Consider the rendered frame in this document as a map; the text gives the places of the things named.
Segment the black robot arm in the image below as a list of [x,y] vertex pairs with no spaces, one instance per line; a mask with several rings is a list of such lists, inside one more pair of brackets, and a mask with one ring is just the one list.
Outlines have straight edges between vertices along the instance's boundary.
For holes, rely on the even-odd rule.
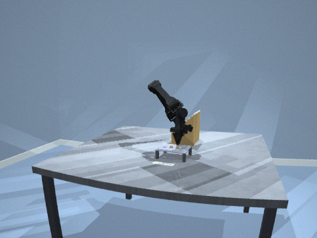
[[[170,96],[162,87],[159,80],[154,80],[148,84],[148,89],[156,94],[158,99],[161,101],[162,105],[165,107],[165,113],[170,122],[174,122],[176,119],[185,119],[188,115],[188,111],[183,107],[183,103],[178,99]],[[174,122],[176,123],[176,122]],[[192,125],[186,125],[182,123],[181,129],[192,131]]]

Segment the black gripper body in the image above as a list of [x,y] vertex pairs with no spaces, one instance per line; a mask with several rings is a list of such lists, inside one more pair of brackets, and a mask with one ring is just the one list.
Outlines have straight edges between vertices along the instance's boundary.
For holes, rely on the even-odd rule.
[[185,119],[176,119],[174,122],[176,122],[175,123],[175,127],[172,127],[170,129],[170,132],[174,132],[174,133],[177,133],[177,134],[188,134],[187,130],[181,129],[182,123],[183,122],[184,122],[184,124],[186,123]]

